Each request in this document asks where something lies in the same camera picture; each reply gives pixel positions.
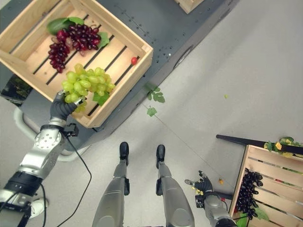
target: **red grape bunch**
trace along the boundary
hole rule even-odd
[[[71,50],[76,49],[82,56],[87,49],[98,50],[98,44],[101,41],[98,32],[97,27],[92,28],[92,26],[80,24],[70,25],[68,29],[63,28],[58,31],[56,37],[52,38],[54,43],[49,46],[51,48],[48,52],[50,64],[59,73],[62,73],[65,69],[65,58]]]

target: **black cable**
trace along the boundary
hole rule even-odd
[[[226,210],[228,211],[228,206],[227,206],[227,203],[225,201],[222,201],[225,203],[225,206],[226,206]]]
[[[13,198],[15,195],[17,195],[21,190],[16,191],[14,194],[12,194],[0,207],[0,212],[4,209],[5,205],[9,202],[11,198]]]
[[[46,197],[45,197],[45,190],[42,184],[40,184],[41,188],[42,188],[42,192],[43,192],[43,202],[44,202],[44,220],[43,220],[43,225],[42,227],[45,226],[46,223]]]
[[[64,135],[64,136],[65,136],[65,138],[67,139],[67,141],[69,142],[69,144],[72,146],[72,148],[75,150],[76,154],[79,156],[79,158],[81,159],[81,161],[83,162],[83,164],[85,165],[85,167],[86,167],[86,169],[87,169],[87,171],[88,171],[88,173],[89,173],[89,182],[88,182],[88,184],[87,184],[87,186],[86,186],[86,188],[85,188],[85,190],[84,190],[84,192],[83,192],[83,194],[82,194],[82,196],[81,196],[81,198],[80,198],[80,201],[78,202],[78,205],[77,205],[76,209],[74,210],[74,212],[73,212],[66,220],[64,220],[64,221],[61,222],[59,225],[57,225],[57,227],[61,226],[63,223],[65,223],[67,220],[69,220],[69,219],[76,213],[76,211],[77,211],[78,207],[80,206],[80,203],[81,203],[81,201],[82,201],[82,199],[83,199],[83,197],[84,197],[84,194],[85,194],[87,188],[89,187],[89,184],[90,184],[90,181],[91,181],[91,178],[92,178],[91,172],[90,172],[89,168],[87,167],[86,163],[84,162],[83,158],[82,158],[81,155],[78,153],[78,151],[77,151],[77,149],[75,148],[75,146],[71,143],[70,139],[69,139],[66,135]]]

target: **wooden crate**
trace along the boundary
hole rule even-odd
[[[175,0],[176,3],[188,14],[204,0]]]
[[[283,167],[303,173],[303,158],[286,158],[266,149],[248,145],[245,150],[239,178],[231,204],[230,216],[235,217],[236,206],[245,168],[263,175],[262,187],[254,195],[257,204],[263,209],[271,222],[253,218],[251,227],[303,227],[303,175]]]
[[[47,58],[52,41],[46,25],[56,18],[70,16],[84,19],[87,25],[100,26],[100,31],[108,33],[110,43],[98,51],[87,51],[85,57],[71,51],[66,69],[60,74]],[[65,73],[73,70],[76,63],[86,69],[106,70],[116,84],[110,98],[98,106],[90,93],[86,111],[72,114],[87,128],[100,126],[117,107],[150,67],[152,52],[152,47],[94,0],[34,0],[0,34],[0,61],[50,101],[62,89]],[[134,66],[132,57],[138,58]]]

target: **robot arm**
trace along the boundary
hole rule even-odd
[[[219,196],[214,192],[209,178],[202,171],[199,171],[199,175],[201,177],[199,182],[186,180],[186,183],[203,192],[203,195],[196,196],[197,207],[204,208],[212,227],[236,227]]]
[[[27,223],[34,194],[64,150],[63,129],[66,119],[81,102],[78,100],[67,104],[64,102],[64,92],[57,94],[51,105],[49,123],[41,127],[32,149],[0,190],[0,226],[17,227],[20,223]]]

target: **yellow flower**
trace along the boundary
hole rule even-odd
[[[281,143],[277,142],[277,143],[275,144],[275,147],[276,147],[278,150],[281,150],[282,145],[281,145]]]

